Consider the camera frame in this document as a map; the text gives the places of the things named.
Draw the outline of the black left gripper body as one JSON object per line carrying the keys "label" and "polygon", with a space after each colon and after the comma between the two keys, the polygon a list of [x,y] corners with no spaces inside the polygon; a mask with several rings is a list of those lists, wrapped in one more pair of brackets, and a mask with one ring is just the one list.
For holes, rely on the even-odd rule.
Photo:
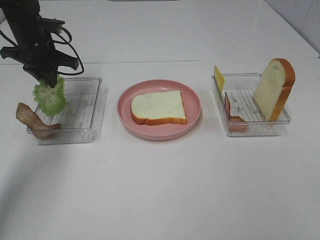
{"label": "black left gripper body", "polygon": [[78,68],[78,58],[56,49],[55,44],[71,45],[72,36],[63,25],[65,21],[56,18],[36,17],[7,19],[16,42],[3,32],[0,35],[12,44],[0,50],[3,59],[11,58],[31,68],[50,71],[59,66]]}

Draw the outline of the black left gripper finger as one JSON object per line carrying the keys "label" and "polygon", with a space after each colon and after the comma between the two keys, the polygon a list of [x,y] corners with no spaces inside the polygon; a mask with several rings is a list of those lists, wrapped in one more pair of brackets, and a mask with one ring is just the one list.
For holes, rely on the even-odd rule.
{"label": "black left gripper finger", "polygon": [[51,88],[54,88],[57,84],[58,66],[46,65],[44,70],[44,79]]}
{"label": "black left gripper finger", "polygon": [[35,66],[23,66],[22,69],[31,76],[33,76],[38,82],[40,80],[47,79],[46,71],[43,68]]}

